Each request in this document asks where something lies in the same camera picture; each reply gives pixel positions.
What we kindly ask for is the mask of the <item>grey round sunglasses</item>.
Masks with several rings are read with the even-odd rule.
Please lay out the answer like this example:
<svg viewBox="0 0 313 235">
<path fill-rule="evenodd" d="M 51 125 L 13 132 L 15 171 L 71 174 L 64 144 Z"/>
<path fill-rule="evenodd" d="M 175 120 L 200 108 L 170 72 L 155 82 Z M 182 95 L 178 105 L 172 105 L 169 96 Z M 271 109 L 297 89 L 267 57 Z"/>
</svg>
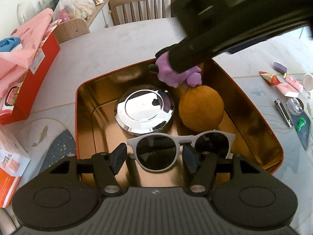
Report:
<svg viewBox="0 0 313 235">
<path fill-rule="evenodd" d="M 177 161 L 180 147 L 190 144 L 196 153 L 214 153 L 220 158 L 230 157 L 235 134 L 209 130 L 197 135 L 172 136 L 165 133 L 150 133 L 127 140 L 138 164 L 149 172 L 164 172 Z"/>
</svg>

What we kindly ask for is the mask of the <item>purple plush toy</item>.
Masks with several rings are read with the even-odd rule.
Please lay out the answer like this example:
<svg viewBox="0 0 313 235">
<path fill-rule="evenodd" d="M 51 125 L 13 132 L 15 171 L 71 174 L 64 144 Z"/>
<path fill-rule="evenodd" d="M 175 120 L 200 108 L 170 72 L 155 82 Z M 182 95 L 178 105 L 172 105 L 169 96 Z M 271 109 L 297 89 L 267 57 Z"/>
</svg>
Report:
<svg viewBox="0 0 313 235">
<path fill-rule="evenodd" d="M 182 73 L 176 72 L 169 63 L 169 52 L 156 59 L 156 66 L 159 69 L 158 79 L 170 87 L 184 85 L 185 88 L 195 88 L 202 85 L 201 69 L 194 66 Z"/>
</svg>

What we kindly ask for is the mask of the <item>orange fruit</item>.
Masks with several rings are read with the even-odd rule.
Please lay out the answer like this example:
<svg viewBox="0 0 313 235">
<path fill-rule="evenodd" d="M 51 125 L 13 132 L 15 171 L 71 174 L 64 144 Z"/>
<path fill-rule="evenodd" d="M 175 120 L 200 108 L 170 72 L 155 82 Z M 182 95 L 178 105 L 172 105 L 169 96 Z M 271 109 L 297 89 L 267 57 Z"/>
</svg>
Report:
<svg viewBox="0 0 313 235">
<path fill-rule="evenodd" d="M 216 129 L 224 116 L 224 102 L 216 90 L 206 85 L 188 89 L 179 100 L 179 117 L 195 132 Z"/>
</svg>

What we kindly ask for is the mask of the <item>shiny round metal tin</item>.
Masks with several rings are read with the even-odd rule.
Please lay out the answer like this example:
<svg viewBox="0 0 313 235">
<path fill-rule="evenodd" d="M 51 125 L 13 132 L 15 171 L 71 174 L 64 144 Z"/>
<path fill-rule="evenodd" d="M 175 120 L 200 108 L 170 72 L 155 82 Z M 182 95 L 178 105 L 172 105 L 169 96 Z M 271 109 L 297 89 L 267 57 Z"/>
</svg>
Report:
<svg viewBox="0 0 313 235">
<path fill-rule="evenodd" d="M 164 132 L 174 114 L 174 99 L 166 89 L 150 84 L 129 88 L 116 102 L 115 120 L 133 136 Z"/>
</svg>

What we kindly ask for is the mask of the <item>brown wooden chair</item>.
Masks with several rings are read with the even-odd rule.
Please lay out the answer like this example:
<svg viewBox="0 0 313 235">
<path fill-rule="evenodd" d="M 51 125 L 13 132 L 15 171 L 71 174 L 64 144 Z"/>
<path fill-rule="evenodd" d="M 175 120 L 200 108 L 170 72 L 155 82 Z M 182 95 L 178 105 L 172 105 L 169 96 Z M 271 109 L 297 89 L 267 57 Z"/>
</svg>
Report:
<svg viewBox="0 0 313 235">
<path fill-rule="evenodd" d="M 175 0 L 110 0 L 108 7 L 114 25 L 172 17 Z"/>
</svg>

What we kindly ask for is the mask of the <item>red snack packet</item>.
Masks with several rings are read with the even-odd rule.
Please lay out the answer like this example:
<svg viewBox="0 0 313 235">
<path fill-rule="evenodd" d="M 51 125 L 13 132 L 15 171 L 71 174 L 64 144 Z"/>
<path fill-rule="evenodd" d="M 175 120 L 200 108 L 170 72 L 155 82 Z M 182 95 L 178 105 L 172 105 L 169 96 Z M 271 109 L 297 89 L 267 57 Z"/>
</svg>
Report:
<svg viewBox="0 0 313 235">
<path fill-rule="evenodd" d="M 269 84 L 270 86 L 276 86 L 281 84 L 281 81 L 277 78 L 275 74 L 268 72 L 259 71 L 259 75 Z"/>
</svg>

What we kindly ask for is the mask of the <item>purple eraser block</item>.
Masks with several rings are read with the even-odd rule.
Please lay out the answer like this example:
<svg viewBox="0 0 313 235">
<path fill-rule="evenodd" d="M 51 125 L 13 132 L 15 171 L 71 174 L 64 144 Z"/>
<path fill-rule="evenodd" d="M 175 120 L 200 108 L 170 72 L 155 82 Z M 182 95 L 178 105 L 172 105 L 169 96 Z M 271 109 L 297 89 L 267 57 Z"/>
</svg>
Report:
<svg viewBox="0 0 313 235">
<path fill-rule="evenodd" d="M 275 69 L 277 72 L 281 74 L 285 74 L 288 71 L 288 69 L 284 65 L 277 62 L 273 63 L 273 69 Z"/>
</svg>

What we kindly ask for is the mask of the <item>orange white package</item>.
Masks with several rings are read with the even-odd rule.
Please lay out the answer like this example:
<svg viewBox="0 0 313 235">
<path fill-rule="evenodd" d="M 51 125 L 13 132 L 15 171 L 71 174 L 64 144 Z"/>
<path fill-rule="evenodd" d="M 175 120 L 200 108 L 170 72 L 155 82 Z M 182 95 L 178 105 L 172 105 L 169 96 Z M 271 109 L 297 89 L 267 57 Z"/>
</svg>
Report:
<svg viewBox="0 0 313 235">
<path fill-rule="evenodd" d="M 30 162 L 30 157 L 15 136 L 1 125 L 1 208 L 11 202 L 17 185 Z"/>
</svg>

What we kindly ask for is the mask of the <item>silver nail clipper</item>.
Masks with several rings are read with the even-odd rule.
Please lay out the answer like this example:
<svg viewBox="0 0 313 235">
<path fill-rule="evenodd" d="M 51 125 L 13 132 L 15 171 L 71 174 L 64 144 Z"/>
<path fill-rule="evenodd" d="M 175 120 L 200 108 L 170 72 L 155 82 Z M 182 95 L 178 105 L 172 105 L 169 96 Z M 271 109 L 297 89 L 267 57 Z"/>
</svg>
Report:
<svg viewBox="0 0 313 235">
<path fill-rule="evenodd" d="M 274 104 L 275 104 L 277 110 L 279 111 L 280 115 L 282 116 L 283 120 L 285 121 L 287 127 L 292 128 L 293 127 L 292 120 L 289 117 L 287 111 L 285 110 L 285 107 L 284 107 L 283 103 L 281 102 L 281 100 L 280 99 L 274 100 Z"/>
</svg>

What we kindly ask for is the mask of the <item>pink candy wrapper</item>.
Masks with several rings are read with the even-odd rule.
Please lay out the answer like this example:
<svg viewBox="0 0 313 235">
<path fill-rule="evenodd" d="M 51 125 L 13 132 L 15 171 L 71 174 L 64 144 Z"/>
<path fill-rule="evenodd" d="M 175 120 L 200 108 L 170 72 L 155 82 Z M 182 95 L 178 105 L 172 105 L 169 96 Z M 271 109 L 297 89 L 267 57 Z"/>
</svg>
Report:
<svg viewBox="0 0 313 235">
<path fill-rule="evenodd" d="M 289 74 L 284 74 L 283 78 L 286 82 L 279 83 L 276 87 L 285 97 L 297 98 L 303 91 L 303 85 Z"/>
</svg>

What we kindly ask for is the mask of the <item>green pin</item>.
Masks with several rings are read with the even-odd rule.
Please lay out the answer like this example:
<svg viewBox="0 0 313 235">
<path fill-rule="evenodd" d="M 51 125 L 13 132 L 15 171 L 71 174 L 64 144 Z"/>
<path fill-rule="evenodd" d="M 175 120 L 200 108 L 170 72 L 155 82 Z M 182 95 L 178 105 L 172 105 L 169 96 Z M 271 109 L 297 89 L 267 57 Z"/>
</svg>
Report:
<svg viewBox="0 0 313 235">
<path fill-rule="evenodd" d="M 300 117 L 298 122 L 297 122 L 297 126 L 296 126 L 296 131 L 299 132 L 301 131 L 301 129 L 303 128 L 303 126 L 306 125 L 306 120 L 303 117 Z"/>
</svg>

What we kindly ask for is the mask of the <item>white paper cup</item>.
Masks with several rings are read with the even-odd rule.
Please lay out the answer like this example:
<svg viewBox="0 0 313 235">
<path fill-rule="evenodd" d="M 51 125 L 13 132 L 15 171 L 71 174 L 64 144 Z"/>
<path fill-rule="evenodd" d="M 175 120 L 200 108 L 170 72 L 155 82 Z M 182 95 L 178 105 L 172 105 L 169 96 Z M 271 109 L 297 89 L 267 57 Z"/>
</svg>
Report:
<svg viewBox="0 0 313 235">
<path fill-rule="evenodd" d="M 313 75 L 311 73 L 303 76 L 303 87 L 307 92 L 313 91 Z"/>
</svg>

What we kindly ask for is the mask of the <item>red cardboard box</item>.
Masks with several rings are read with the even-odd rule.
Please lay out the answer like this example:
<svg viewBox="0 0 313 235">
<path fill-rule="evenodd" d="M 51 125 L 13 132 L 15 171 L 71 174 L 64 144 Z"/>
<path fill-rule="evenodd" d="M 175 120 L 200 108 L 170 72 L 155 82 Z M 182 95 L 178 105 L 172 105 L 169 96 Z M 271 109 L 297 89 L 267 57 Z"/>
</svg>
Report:
<svg viewBox="0 0 313 235">
<path fill-rule="evenodd" d="M 52 62 L 60 51 L 53 33 L 61 20 L 49 25 L 29 70 L 25 72 L 1 98 L 1 125 L 29 117 L 34 100 Z"/>
</svg>

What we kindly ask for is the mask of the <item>pink paper bag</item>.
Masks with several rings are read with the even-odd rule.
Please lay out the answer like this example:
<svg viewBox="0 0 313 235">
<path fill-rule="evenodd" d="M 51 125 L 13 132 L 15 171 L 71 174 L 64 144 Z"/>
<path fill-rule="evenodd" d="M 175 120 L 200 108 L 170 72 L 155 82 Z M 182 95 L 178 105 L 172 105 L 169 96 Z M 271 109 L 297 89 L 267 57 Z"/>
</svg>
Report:
<svg viewBox="0 0 313 235">
<path fill-rule="evenodd" d="M 38 48 L 42 47 L 60 20 L 52 22 L 52 9 L 44 9 L 19 26 L 13 36 L 19 37 L 22 48 L 1 52 L 1 95 L 31 66 Z"/>
</svg>

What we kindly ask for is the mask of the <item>wooden side shelf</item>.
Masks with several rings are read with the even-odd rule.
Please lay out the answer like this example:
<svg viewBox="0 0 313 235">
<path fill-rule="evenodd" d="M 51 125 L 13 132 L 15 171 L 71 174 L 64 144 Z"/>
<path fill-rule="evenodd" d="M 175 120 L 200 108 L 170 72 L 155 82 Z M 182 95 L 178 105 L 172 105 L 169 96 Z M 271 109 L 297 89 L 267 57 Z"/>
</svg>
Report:
<svg viewBox="0 0 313 235">
<path fill-rule="evenodd" d="M 109 0 L 103 0 L 103 3 L 95 7 L 95 12 L 86 20 L 82 18 L 74 18 L 60 23 L 53 31 L 55 38 L 59 44 L 90 33 L 90 25 L 98 16 Z"/>
</svg>

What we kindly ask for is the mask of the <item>clear plastic bag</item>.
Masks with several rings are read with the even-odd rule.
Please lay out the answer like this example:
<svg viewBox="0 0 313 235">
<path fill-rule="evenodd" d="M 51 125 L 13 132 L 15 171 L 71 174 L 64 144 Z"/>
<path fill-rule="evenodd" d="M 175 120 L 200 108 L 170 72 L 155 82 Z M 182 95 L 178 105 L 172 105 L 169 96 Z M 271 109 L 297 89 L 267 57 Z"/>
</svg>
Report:
<svg viewBox="0 0 313 235">
<path fill-rule="evenodd" d="M 95 12 L 93 0 L 59 0 L 53 13 L 53 21 L 68 21 L 75 18 L 86 19 Z"/>
</svg>

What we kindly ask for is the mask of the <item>blue cloth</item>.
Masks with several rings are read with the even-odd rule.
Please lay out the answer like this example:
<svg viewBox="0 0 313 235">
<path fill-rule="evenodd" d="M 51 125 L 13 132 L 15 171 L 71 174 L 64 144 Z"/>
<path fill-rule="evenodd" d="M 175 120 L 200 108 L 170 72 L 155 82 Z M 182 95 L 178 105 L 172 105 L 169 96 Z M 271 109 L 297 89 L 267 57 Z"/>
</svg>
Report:
<svg viewBox="0 0 313 235">
<path fill-rule="evenodd" d="M 9 37 L 0 41 L 0 52 L 10 52 L 21 43 L 19 37 Z"/>
</svg>

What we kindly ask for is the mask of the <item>glass vase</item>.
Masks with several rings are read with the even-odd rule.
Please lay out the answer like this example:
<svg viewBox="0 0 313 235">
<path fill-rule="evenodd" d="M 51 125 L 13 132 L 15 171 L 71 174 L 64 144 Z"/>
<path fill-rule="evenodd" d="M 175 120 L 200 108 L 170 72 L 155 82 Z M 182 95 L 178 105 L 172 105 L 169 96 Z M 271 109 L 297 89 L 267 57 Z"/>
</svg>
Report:
<svg viewBox="0 0 313 235">
<path fill-rule="evenodd" d="M 22 3 L 18 3 L 16 15 L 19 25 L 23 25 L 24 23 L 30 21 L 45 8 L 46 3 L 43 0 L 27 0 Z"/>
</svg>

